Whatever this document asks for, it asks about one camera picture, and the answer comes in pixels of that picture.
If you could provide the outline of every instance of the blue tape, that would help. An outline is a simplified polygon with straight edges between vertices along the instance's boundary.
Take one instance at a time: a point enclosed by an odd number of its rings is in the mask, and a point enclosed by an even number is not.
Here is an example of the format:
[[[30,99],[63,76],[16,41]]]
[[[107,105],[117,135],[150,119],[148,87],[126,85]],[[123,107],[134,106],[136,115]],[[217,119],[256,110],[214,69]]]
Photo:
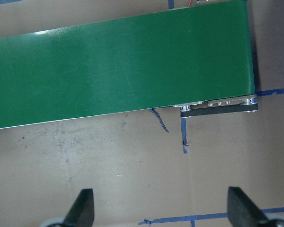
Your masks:
[[[187,154],[185,146],[189,145],[187,144],[187,139],[186,139],[186,118],[181,118],[181,131],[182,131],[182,141],[183,141],[183,153]]]
[[[173,9],[175,7],[174,0],[169,0],[169,9]]]
[[[284,213],[284,207],[279,208],[270,208],[263,209],[264,213]],[[191,216],[182,216],[182,217],[172,217],[172,218],[161,218],[155,219],[153,221],[144,220],[139,222],[138,225],[145,225],[149,223],[167,223],[167,222],[179,222],[179,221],[190,221],[191,226],[195,227],[196,220],[205,220],[205,219],[215,219],[215,218],[227,218],[227,213],[216,213],[216,214],[203,214],[203,215],[191,215]]]
[[[151,111],[154,115],[156,115],[156,117],[159,119],[160,121],[160,124],[162,126],[162,128],[166,131],[166,132],[169,132],[165,126],[165,124],[163,123],[163,120],[162,118],[160,117],[160,115],[157,113],[157,111],[155,111],[155,109],[149,109],[149,111]]]
[[[258,92],[256,92],[256,94],[257,94],[257,96],[271,96],[273,94],[281,95],[281,94],[284,94],[284,88],[266,90],[266,91],[258,91]]]
[[[15,1],[21,1],[21,0],[0,0],[0,4],[15,2]]]

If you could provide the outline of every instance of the scratch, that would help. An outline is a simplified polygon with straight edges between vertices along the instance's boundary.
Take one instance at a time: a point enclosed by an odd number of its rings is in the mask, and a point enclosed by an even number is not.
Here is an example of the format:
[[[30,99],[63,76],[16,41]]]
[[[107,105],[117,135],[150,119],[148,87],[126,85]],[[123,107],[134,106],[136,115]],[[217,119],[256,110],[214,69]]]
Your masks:
[[[131,93],[132,93],[132,96],[133,96],[133,99],[134,99],[135,103],[137,103],[137,100],[136,100],[136,98],[135,98],[135,96],[134,96],[132,87],[131,87],[131,85],[130,85],[130,83],[129,83],[128,76],[127,76],[126,71],[125,71],[125,69],[124,69],[123,62],[122,62],[122,60],[121,60],[119,51],[117,51],[117,53],[118,53],[118,57],[119,57],[119,60],[120,60],[121,66],[122,66],[122,71],[123,71],[123,73],[124,73],[124,75],[125,75],[125,78],[126,78],[126,81],[127,81],[127,85],[128,85],[128,87],[129,87],[129,89],[130,89],[130,91],[131,91]]]

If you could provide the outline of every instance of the floor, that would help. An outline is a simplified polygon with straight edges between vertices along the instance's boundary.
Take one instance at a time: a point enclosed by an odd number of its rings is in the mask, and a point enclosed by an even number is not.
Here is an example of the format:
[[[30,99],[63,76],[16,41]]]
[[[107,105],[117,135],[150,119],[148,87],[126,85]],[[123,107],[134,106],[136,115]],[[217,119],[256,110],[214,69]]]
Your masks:
[[[0,37],[165,10],[167,0],[22,0],[0,5]],[[257,90],[284,88],[284,0],[248,11]],[[175,107],[157,110],[169,133],[148,110],[1,129],[0,227],[64,216],[82,188],[94,189],[96,227],[225,212],[229,185],[262,209],[284,207],[284,95],[257,101],[256,113],[189,118],[188,154]]]

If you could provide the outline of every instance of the torn blue tape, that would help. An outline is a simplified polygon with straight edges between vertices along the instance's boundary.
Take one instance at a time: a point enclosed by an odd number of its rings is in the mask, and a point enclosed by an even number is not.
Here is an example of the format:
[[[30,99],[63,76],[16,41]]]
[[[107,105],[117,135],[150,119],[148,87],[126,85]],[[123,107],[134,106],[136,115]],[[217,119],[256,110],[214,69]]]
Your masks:
[[[183,141],[183,153],[187,154],[185,146],[189,145],[187,144],[187,139],[186,139],[186,118],[181,118],[181,131],[182,131],[182,141]]]
[[[169,0],[169,9],[173,9],[175,7],[174,0]]]
[[[262,211],[264,213],[284,213],[284,207],[263,209]],[[145,225],[145,224],[149,224],[149,223],[155,224],[155,223],[190,221],[192,227],[194,227],[196,220],[215,219],[215,218],[227,218],[227,213],[191,215],[191,216],[172,217],[172,218],[160,218],[160,219],[155,219],[153,221],[148,221],[148,222],[146,222],[144,220],[143,222],[138,223],[138,225]]]
[[[266,91],[258,91],[258,92],[256,92],[256,94],[257,94],[257,96],[271,96],[273,94],[281,95],[281,94],[284,94],[284,88],[266,90]]]
[[[0,0],[0,4],[15,2],[15,1],[21,1],[21,0]]]
[[[157,111],[155,111],[155,109],[149,109],[154,115],[156,115],[156,117],[158,118],[158,120],[160,121],[160,124],[162,126],[162,128],[166,131],[169,132],[165,126],[165,124],[163,123],[162,118],[160,117],[160,114],[157,113]]]

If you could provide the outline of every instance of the green surface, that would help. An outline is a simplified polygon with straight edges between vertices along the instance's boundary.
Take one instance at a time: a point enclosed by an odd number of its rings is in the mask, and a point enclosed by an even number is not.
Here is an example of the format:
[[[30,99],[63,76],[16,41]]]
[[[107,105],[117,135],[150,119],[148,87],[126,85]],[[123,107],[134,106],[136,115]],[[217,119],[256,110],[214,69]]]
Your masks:
[[[245,0],[0,39],[0,128],[254,92]]]

